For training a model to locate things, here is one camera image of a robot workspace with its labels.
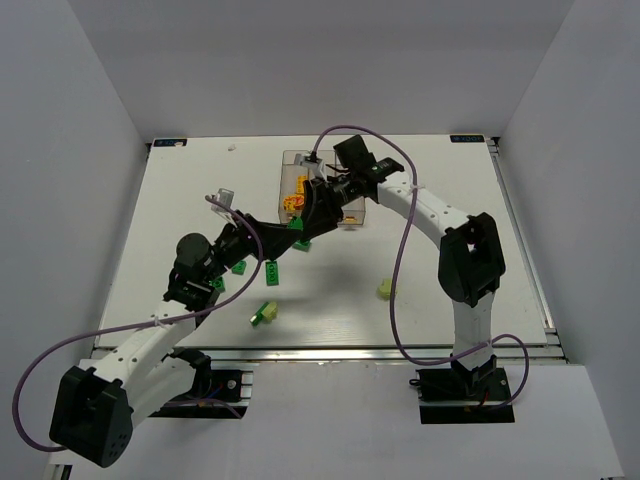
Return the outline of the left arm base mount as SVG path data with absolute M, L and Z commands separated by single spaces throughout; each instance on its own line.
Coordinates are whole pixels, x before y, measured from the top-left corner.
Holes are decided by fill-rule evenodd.
M 151 417 L 177 419 L 237 419 L 244 417 L 249 396 L 243 391 L 249 386 L 249 374 L 238 368 L 215 368 L 212 359 L 196 349 L 177 348 L 169 355 L 187 363 L 194 373 L 191 388 L 167 403 Z

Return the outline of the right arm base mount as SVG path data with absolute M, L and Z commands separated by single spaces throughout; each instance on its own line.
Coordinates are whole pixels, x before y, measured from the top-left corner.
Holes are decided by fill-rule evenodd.
M 423 425 L 511 424 L 513 407 L 506 372 L 498 368 L 480 386 L 468 392 L 452 369 L 423 369 L 409 385 L 418 394 Z

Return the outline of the yellow lego brick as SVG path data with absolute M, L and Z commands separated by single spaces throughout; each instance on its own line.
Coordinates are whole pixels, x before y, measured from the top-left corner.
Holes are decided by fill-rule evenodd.
M 296 179 L 296 193 L 302 195 L 304 193 L 304 183 L 308 180 L 306 175 L 298 176 Z

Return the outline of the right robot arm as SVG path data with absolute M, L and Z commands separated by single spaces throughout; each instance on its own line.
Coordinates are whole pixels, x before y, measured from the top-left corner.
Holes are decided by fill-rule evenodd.
M 304 186 L 303 238 L 337 228 L 345 205 L 369 198 L 403 217 L 439 250 L 438 281 L 454 312 L 452 367 L 470 382 L 496 367 L 491 345 L 491 310 L 506 271 L 496 222 L 487 213 L 469 215 L 417 183 L 411 161 L 378 160 L 359 136 L 335 145 L 341 166 L 333 175 L 315 151 L 298 154 L 297 166 L 312 172 Z

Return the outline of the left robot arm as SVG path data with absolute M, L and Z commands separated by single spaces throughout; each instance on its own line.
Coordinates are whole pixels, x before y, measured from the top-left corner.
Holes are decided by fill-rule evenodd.
M 106 468 L 124 453 L 134 428 L 166 404 L 195 404 L 213 387 L 211 360 L 180 346 L 219 298 L 215 283 L 253 255 L 275 260 L 302 236 L 304 223 L 242 215 L 215 242 L 189 233 L 176 246 L 167 290 L 148 328 L 135 330 L 92 366 L 70 368 L 55 403 L 51 439 Z

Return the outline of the green sloped lego brick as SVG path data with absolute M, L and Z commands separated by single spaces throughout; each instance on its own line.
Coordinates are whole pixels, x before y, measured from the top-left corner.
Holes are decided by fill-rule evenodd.
M 288 229 L 292 229 L 292 230 L 303 230 L 304 229 L 304 222 L 301 218 L 299 217 L 293 217 L 288 225 L 287 225 Z

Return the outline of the orange round lego piece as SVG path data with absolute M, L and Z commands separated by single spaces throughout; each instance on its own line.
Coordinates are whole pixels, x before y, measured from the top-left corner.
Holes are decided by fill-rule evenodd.
M 305 196 L 304 195 L 300 195 L 300 194 L 295 194 L 295 195 L 288 195 L 286 196 L 284 199 L 289 198 L 295 201 L 295 205 L 296 205 L 296 210 L 302 210 L 305 206 Z

